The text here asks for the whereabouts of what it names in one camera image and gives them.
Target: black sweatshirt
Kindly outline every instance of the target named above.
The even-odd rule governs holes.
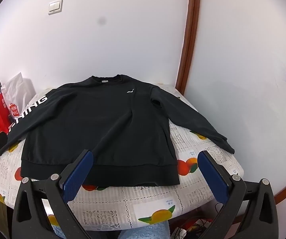
[[[158,86],[126,75],[92,76],[51,90],[28,108],[8,134],[24,134],[21,176],[47,179],[88,149],[94,165],[84,184],[179,184],[168,119],[230,153],[227,139],[197,111]]]

